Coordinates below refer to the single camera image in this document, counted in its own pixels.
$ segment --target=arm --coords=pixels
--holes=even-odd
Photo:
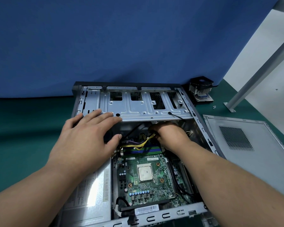
[[[190,141],[174,123],[159,123],[150,129],[157,131],[158,141],[185,164],[222,226],[284,226],[284,195]]]
[[[67,120],[46,165],[0,193],[0,226],[48,226],[80,181],[110,158],[122,136],[107,144],[103,136],[122,119],[100,113]]]

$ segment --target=barcode label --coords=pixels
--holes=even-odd
[[[146,206],[146,207],[142,207],[142,208],[136,208],[135,209],[135,214],[139,215],[139,214],[150,213],[150,212],[154,212],[154,211],[159,211],[159,205]]]
[[[103,182],[103,202],[109,200],[109,169],[104,170],[104,182]]]
[[[159,158],[147,158],[147,161],[154,161],[154,160],[158,161]]]

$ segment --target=green circuit board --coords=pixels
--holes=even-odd
[[[175,195],[175,185],[163,153],[135,157],[120,156],[117,164],[119,196],[124,197],[129,204],[134,206],[165,199],[170,199],[173,207],[190,203],[189,199],[183,198],[182,195]],[[179,183],[183,183],[181,175],[177,175],[176,178]]]

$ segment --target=right hand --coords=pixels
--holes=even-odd
[[[158,132],[156,138],[160,144],[175,154],[182,146],[191,142],[185,131],[173,122],[160,122],[150,126],[148,130]]]

